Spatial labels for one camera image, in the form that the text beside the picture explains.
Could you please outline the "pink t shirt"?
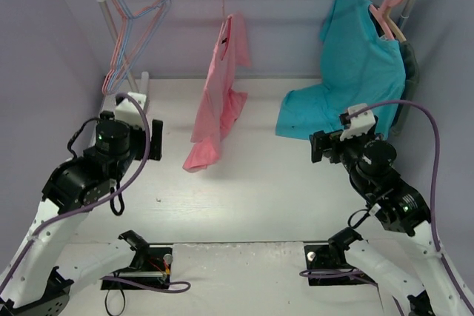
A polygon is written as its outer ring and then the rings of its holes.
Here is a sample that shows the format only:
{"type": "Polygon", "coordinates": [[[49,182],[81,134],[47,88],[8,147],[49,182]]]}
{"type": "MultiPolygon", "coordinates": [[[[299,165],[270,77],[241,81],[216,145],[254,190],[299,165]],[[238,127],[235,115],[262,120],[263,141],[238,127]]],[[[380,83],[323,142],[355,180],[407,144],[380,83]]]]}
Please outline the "pink t shirt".
{"type": "Polygon", "coordinates": [[[238,67],[252,65],[245,20],[230,14],[222,23],[207,73],[193,132],[193,148],[183,169],[196,172],[215,164],[222,154],[222,141],[230,134],[247,101],[247,93],[233,89],[238,67]]]}

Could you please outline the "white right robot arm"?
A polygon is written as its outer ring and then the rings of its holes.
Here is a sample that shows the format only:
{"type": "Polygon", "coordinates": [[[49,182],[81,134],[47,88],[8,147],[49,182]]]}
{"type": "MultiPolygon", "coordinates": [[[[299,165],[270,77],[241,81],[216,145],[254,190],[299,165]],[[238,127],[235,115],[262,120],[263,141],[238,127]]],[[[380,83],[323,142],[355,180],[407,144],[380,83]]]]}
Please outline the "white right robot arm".
{"type": "Polygon", "coordinates": [[[346,169],[352,188],[374,217],[400,244],[415,270],[409,275],[377,252],[354,226],[328,240],[327,255],[349,264],[389,292],[410,315],[472,315],[473,293],[435,248],[434,219],[422,195],[393,168],[395,148],[369,132],[342,140],[340,131],[310,136],[311,160],[328,158],[346,169]]]}

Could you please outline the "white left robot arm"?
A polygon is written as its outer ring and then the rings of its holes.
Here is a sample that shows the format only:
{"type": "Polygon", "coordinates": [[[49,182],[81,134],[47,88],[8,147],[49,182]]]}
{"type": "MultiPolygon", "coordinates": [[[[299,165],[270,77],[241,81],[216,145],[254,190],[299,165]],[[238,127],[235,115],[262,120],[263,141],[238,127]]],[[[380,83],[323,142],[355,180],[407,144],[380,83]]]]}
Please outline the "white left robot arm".
{"type": "Polygon", "coordinates": [[[70,298],[103,277],[142,270],[150,245],[133,230],[89,256],[57,260],[78,226],[99,202],[120,198],[134,160],[161,159],[163,123],[138,124],[103,112],[95,118],[96,142],[82,156],[56,168],[42,190],[36,216],[10,266],[1,276],[2,315],[59,315],[70,298]]]}

